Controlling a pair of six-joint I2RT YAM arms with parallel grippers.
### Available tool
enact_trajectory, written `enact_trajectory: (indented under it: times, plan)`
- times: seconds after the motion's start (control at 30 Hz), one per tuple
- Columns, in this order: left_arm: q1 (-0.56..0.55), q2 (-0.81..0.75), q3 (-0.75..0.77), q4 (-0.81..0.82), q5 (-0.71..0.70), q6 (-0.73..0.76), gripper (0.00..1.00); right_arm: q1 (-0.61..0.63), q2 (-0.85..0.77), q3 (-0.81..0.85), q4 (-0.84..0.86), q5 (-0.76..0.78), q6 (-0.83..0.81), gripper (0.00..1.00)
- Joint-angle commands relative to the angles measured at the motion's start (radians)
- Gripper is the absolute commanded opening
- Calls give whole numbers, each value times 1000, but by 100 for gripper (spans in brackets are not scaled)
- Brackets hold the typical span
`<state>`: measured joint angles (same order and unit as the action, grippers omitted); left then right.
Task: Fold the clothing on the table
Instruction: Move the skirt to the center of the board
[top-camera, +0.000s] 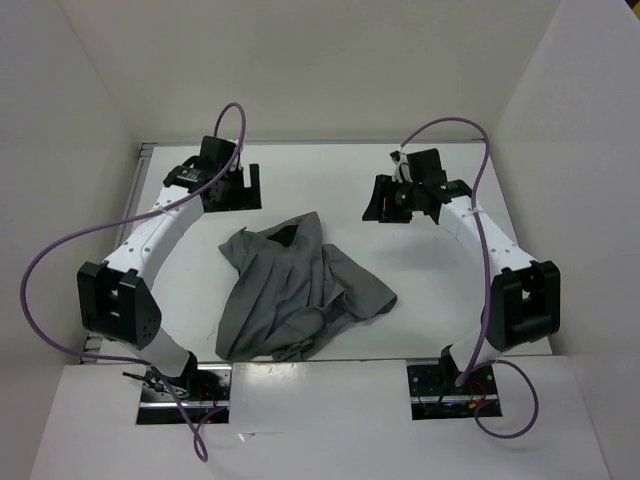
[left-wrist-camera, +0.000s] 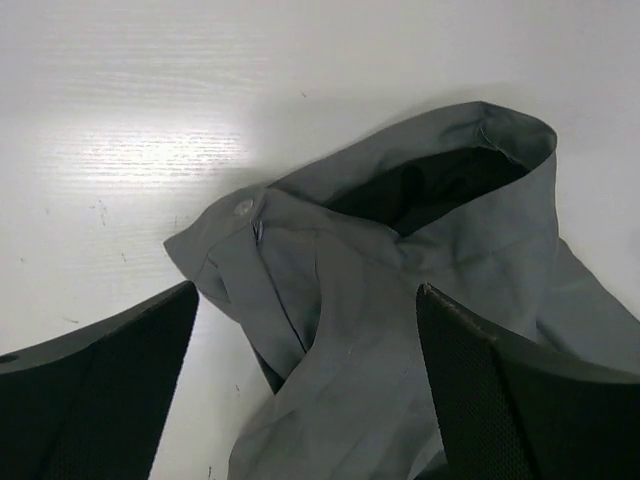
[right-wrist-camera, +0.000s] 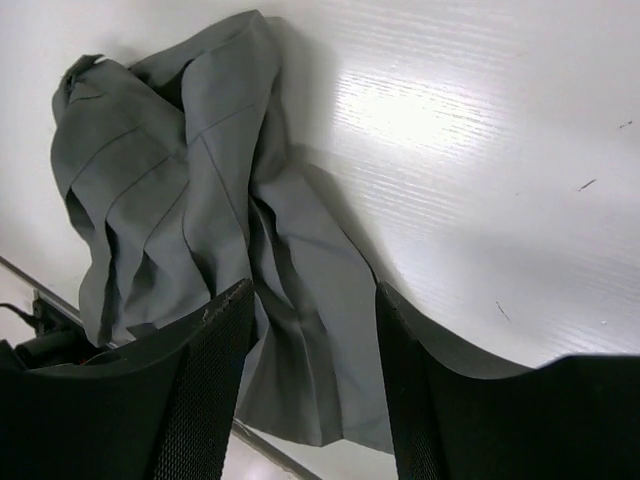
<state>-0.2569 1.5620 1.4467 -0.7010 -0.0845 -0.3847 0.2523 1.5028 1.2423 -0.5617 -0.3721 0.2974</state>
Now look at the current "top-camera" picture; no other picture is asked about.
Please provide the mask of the grey pleated skirt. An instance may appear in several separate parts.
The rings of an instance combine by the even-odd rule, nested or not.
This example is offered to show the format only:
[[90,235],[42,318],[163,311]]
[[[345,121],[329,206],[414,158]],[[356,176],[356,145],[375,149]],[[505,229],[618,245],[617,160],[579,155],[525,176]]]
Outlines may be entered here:
[[215,353],[227,361],[307,360],[397,302],[384,282],[324,241],[317,212],[241,229],[219,251],[238,274],[217,328]]

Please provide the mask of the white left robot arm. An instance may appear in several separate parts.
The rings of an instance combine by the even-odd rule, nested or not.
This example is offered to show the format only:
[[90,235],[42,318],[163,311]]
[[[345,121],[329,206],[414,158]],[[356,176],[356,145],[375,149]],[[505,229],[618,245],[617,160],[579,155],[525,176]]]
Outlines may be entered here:
[[77,273],[84,328],[151,363],[164,376],[166,391],[180,400],[198,390],[197,358],[163,330],[162,313],[151,290],[169,254],[204,214],[262,207],[257,164],[249,166],[249,184],[244,183],[243,168],[234,167],[200,195],[173,205],[213,179],[222,165],[191,157],[176,166],[154,204],[159,214],[134,227],[101,263],[87,262]]

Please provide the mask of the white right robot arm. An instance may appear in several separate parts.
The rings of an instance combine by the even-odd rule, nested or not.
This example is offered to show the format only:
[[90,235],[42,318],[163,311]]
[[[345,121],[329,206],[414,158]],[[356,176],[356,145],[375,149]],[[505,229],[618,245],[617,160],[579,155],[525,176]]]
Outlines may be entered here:
[[559,330],[561,274],[553,262],[535,259],[512,241],[461,180],[426,185],[378,175],[362,219],[407,224],[415,212],[446,230],[483,268],[480,326],[443,350],[438,369],[442,388],[459,393],[477,366]]

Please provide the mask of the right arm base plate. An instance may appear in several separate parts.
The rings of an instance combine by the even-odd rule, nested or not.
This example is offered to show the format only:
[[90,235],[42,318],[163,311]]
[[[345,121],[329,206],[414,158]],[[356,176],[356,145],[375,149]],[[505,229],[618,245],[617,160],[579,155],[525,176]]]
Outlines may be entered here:
[[408,362],[406,373],[413,421],[502,416],[491,367],[479,369],[461,387],[445,385],[435,360]]

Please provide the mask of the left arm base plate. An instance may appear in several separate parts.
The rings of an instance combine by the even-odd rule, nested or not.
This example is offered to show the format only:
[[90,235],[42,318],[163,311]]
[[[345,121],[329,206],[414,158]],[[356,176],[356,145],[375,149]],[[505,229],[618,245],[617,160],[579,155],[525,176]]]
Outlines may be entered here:
[[[189,419],[194,424],[227,424],[230,415],[232,365],[201,364],[201,383],[190,392],[174,386]],[[142,382],[136,418],[137,425],[184,424],[176,403],[157,376],[147,370],[143,376],[128,374]]]

